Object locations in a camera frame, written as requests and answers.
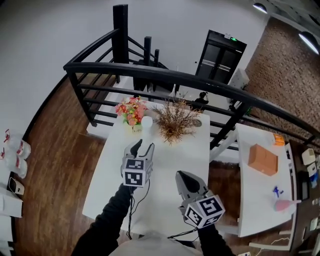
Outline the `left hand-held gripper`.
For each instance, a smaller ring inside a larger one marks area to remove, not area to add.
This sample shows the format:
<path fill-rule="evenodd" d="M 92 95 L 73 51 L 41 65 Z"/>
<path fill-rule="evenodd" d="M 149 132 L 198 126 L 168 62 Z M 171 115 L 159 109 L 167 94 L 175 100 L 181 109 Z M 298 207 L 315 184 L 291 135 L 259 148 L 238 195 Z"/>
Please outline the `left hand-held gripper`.
<path fill-rule="evenodd" d="M 153 171 L 155 144 L 149 145 L 145 155 L 137 156 L 142 142 L 142 139 L 134 141 L 124 149 L 120 168 L 124 186 L 143 188 L 150 179 Z"/>

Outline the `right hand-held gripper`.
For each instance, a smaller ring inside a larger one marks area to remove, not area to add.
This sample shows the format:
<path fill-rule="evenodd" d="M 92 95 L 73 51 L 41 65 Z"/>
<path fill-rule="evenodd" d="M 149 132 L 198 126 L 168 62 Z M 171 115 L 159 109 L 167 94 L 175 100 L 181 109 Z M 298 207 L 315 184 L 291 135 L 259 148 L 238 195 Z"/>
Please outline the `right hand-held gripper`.
<path fill-rule="evenodd" d="M 199 176 L 179 170 L 176 172 L 175 181 L 178 194 L 183 200 L 179 210 L 185 220 L 202 229 L 213 225 L 223 216 L 226 210 L 220 197 L 208 190 L 207 184 Z M 187 190 L 201 195 L 186 199 Z"/>

